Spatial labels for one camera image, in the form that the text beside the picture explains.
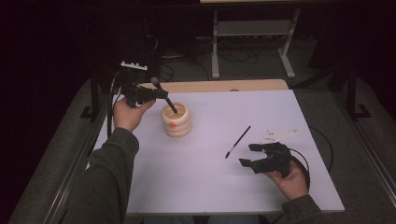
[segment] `table surface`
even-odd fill
[[[261,84],[267,81],[254,80]],[[300,151],[307,159],[311,169],[311,196],[325,212],[344,210],[294,93],[285,90],[285,85],[281,90],[262,85],[266,91],[242,91],[248,88],[248,83],[251,80],[197,83],[206,86],[207,92],[182,92],[182,83],[163,83],[173,102],[182,102],[190,108],[192,129],[181,138],[165,134],[161,120],[164,100],[157,100],[146,112],[134,131],[140,150],[134,160],[129,215],[281,211],[280,205],[286,199],[272,180],[242,167],[238,159],[265,158],[263,153],[249,151],[248,144],[260,143],[267,130],[295,129],[299,133],[281,143]],[[213,85],[227,91],[213,91]],[[228,91],[230,88],[241,91]],[[251,129],[225,160],[227,151],[249,125]],[[106,121],[95,148],[105,141]]]

